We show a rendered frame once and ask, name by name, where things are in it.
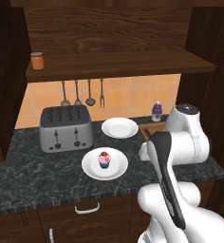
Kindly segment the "hanging metal fork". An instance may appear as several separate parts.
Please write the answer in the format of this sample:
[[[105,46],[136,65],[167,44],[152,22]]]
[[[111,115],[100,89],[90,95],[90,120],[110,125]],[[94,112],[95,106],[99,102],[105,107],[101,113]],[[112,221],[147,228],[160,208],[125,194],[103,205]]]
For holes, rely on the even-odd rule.
[[[105,108],[105,101],[103,95],[103,78],[100,78],[100,81],[101,81],[100,108]]]

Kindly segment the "purple label bottle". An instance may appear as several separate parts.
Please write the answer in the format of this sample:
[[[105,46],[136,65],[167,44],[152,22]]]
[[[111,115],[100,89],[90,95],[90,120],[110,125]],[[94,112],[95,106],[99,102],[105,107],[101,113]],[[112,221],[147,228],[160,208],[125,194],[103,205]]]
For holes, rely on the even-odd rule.
[[[161,102],[156,101],[152,108],[152,121],[153,122],[159,122],[161,120],[161,115],[162,115],[162,107],[161,107]]]

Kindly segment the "hanging metal spatula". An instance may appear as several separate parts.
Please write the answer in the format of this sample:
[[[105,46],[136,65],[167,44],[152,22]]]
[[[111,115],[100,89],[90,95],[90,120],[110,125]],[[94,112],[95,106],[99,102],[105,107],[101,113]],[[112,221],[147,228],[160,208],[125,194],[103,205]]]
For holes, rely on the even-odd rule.
[[[78,87],[78,80],[75,80],[75,88],[76,88],[76,101],[74,103],[74,105],[82,105],[82,102],[79,98],[79,87]]]

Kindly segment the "dark wooden shelf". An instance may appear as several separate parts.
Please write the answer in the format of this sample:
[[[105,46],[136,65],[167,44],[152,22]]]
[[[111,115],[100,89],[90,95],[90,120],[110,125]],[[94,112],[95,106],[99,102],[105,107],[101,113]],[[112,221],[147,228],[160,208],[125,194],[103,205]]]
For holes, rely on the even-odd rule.
[[[42,70],[31,67],[28,53],[25,60],[29,83],[215,71],[185,49],[45,55]]]

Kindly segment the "dark wooden drawer front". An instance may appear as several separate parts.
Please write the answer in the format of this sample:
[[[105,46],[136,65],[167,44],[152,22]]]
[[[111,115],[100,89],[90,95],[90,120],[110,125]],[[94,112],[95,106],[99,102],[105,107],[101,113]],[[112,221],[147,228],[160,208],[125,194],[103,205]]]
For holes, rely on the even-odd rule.
[[[131,201],[131,195],[104,197],[38,209],[38,215],[42,224],[62,222],[73,218],[84,220],[90,216],[92,218],[107,217],[127,212],[130,209]]]
[[[0,243],[46,243],[37,212],[0,215]]]

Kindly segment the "tall dark wooden cabinet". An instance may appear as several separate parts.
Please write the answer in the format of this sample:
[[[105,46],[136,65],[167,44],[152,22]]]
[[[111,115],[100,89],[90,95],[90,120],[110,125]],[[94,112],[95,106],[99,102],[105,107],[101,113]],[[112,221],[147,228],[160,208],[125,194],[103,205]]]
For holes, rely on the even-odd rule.
[[[30,43],[24,9],[0,0],[0,162],[6,159],[28,81]]]
[[[178,103],[200,110],[203,130],[212,142],[212,156],[224,169],[224,7],[192,10],[185,48],[215,65],[213,73],[183,74]],[[206,207],[224,217],[224,179],[215,183]]]

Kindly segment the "hanging slotted metal spoon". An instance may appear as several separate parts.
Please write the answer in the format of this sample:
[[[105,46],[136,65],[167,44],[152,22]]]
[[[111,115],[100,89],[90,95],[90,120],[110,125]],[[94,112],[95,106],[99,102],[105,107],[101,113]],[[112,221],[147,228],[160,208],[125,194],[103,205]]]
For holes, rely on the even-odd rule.
[[[65,94],[65,81],[62,81],[62,86],[63,86],[64,99],[61,102],[61,106],[68,106],[68,105],[70,105],[70,101],[66,98],[66,94]]]

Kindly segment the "empty white plate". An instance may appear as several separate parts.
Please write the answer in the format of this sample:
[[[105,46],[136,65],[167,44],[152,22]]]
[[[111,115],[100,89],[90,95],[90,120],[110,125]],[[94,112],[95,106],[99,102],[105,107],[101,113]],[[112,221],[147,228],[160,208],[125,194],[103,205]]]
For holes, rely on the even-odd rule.
[[[114,139],[128,139],[139,131],[138,125],[127,118],[112,118],[103,122],[102,131]]]

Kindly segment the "pink cupcake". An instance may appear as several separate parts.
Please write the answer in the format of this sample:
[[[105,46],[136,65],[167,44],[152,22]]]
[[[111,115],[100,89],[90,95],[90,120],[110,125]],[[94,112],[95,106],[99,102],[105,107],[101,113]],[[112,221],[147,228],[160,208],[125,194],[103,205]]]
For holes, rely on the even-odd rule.
[[[107,169],[109,167],[111,157],[107,152],[103,151],[100,153],[98,161],[102,169]]]

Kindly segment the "dark wooden cabinet door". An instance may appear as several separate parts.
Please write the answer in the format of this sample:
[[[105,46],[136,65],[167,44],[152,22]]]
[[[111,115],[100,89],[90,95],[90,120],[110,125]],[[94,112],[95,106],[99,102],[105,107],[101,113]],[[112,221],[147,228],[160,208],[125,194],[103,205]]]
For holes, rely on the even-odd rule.
[[[54,243],[129,243],[126,230],[104,222],[97,223],[53,223],[43,226],[49,240],[49,229],[53,229]]]

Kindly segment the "orange jam jar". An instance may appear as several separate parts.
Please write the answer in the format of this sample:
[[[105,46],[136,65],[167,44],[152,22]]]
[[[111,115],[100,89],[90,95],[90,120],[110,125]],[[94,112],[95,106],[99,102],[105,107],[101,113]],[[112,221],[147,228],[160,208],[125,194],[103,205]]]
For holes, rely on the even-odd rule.
[[[30,54],[30,60],[33,69],[41,70],[45,68],[44,56],[42,52],[32,52]]]

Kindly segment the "silver toaster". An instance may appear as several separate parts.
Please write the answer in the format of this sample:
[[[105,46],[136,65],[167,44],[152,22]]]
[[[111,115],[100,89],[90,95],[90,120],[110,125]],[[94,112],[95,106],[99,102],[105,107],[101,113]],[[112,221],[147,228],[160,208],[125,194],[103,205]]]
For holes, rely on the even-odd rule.
[[[93,128],[85,105],[47,107],[40,119],[40,144],[46,153],[90,148]]]

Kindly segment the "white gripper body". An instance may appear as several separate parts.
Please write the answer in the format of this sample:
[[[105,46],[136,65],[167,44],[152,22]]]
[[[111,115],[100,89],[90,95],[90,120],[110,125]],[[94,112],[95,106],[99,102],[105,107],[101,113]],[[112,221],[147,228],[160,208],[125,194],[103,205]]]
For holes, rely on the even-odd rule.
[[[147,143],[146,142],[144,142],[141,145],[140,150],[139,150],[139,156],[140,156],[140,159],[143,161],[150,160],[148,153],[147,153]]]

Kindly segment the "hanging metal ladle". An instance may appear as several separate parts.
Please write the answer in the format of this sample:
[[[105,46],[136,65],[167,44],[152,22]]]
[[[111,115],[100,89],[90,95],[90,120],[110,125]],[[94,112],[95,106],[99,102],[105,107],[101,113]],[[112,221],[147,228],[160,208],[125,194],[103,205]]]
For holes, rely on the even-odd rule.
[[[88,98],[85,100],[85,103],[89,106],[93,106],[96,101],[91,97],[91,81],[87,80],[88,83]]]

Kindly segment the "white plate with cupcake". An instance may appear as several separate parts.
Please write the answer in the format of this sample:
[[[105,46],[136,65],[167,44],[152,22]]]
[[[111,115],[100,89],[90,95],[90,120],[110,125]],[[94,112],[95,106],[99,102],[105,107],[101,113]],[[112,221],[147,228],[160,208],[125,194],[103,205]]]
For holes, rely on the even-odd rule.
[[[111,161],[107,169],[102,169],[98,157],[101,152],[107,152]],[[91,178],[97,180],[111,180],[120,177],[128,167],[126,155],[118,149],[111,147],[99,147],[87,152],[82,159],[82,168]]]

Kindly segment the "wooden cutting board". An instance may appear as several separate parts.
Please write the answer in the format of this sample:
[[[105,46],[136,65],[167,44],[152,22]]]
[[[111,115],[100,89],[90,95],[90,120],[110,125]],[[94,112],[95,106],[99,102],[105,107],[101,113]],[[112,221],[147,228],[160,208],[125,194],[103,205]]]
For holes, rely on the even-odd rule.
[[[165,121],[140,124],[139,129],[142,135],[142,140],[148,141],[149,137],[152,136],[155,132],[165,130]]]

